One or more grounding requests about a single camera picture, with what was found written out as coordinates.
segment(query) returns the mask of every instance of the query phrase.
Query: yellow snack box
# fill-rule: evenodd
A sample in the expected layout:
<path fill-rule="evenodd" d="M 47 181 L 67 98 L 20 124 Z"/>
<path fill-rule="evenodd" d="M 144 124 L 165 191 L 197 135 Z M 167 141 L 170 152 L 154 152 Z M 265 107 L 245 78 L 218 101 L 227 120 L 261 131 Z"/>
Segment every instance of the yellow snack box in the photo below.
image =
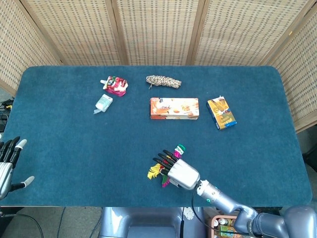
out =
<path fill-rule="evenodd" d="M 198 98 L 151 98 L 151 119 L 197 119 Z"/>
<path fill-rule="evenodd" d="M 224 97 L 220 96 L 208 100 L 207 108 L 211 112 L 212 118 L 219 130 L 233 126 L 237 123 Z"/>

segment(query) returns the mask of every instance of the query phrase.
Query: blue felt tablecloth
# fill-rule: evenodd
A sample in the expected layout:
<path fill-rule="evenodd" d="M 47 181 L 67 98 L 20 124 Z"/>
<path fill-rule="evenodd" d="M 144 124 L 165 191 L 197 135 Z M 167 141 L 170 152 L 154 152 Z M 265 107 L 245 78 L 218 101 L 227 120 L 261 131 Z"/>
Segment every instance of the blue felt tablecloth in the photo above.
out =
<path fill-rule="evenodd" d="M 148 90 L 148 75 L 182 81 Z M 105 113 L 93 114 L 101 79 L 127 79 Z M 218 131 L 206 101 L 222 95 L 237 124 Z M 198 120 L 151 120 L 151 97 L 199 98 Z M 270 66 L 40 66 L 27 69 L 4 139 L 28 143 L 13 176 L 34 182 L 1 204 L 189 206 L 191 192 L 148 180 L 163 149 L 186 146 L 183 159 L 232 198 L 250 206 L 308 203 L 312 192 L 278 72 Z M 197 206 L 208 205 L 201 198 Z"/>

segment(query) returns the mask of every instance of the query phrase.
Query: braided rope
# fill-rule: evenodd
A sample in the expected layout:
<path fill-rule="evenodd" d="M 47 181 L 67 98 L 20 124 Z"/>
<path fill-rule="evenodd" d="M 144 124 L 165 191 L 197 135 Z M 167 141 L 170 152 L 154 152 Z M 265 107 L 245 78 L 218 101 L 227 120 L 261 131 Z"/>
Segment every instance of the braided rope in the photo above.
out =
<path fill-rule="evenodd" d="M 149 89 L 152 87 L 152 85 L 179 88 L 182 84 L 181 81 L 174 78 L 157 75 L 147 76 L 147 82 L 151 84 Z"/>

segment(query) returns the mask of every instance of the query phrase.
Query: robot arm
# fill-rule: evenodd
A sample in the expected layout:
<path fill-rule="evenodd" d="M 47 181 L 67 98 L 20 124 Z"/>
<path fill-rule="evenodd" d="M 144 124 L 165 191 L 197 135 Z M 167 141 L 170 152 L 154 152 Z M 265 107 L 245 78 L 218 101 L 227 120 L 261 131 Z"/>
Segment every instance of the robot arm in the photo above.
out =
<path fill-rule="evenodd" d="M 168 155 L 163 171 L 179 186 L 187 190 L 197 189 L 197 194 L 208 203 L 225 213 L 239 211 L 234 228 L 238 232 L 265 238 L 317 238 L 317 214 L 308 206 L 295 206 L 289 208 L 284 218 L 277 215 L 260 213 L 253 208 L 234 201 L 222 193 L 207 180 L 200 180 L 196 169 L 172 153 Z"/>
<path fill-rule="evenodd" d="M 34 180 L 34 176 L 30 176 L 24 182 L 11 184 L 13 171 L 20 152 L 27 142 L 24 139 L 16 144 L 19 139 L 20 137 L 18 136 L 6 143 L 0 143 L 0 200 L 4 199 L 9 192 L 24 188 Z"/>

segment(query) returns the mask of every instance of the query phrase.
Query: woven panel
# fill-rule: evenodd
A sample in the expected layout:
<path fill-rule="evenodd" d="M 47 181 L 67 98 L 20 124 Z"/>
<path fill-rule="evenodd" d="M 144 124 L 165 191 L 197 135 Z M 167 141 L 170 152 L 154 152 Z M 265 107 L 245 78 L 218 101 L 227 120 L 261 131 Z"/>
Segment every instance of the woven panel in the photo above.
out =
<path fill-rule="evenodd" d="M 105 0 L 25 3 L 67 64 L 121 64 Z"/>
<path fill-rule="evenodd" d="M 317 12 L 272 62 L 284 83 L 294 121 L 317 110 Z"/>
<path fill-rule="evenodd" d="M 14 94 L 23 71 L 34 65 L 58 64 L 13 0 L 0 1 L 0 80 Z"/>
<path fill-rule="evenodd" d="M 195 64 L 258 65 L 305 0 L 212 0 Z"/>
<path fill-rule="evenodd" d="M 184 65 L 198 0 L 118 0 L 131 65 Z"/>

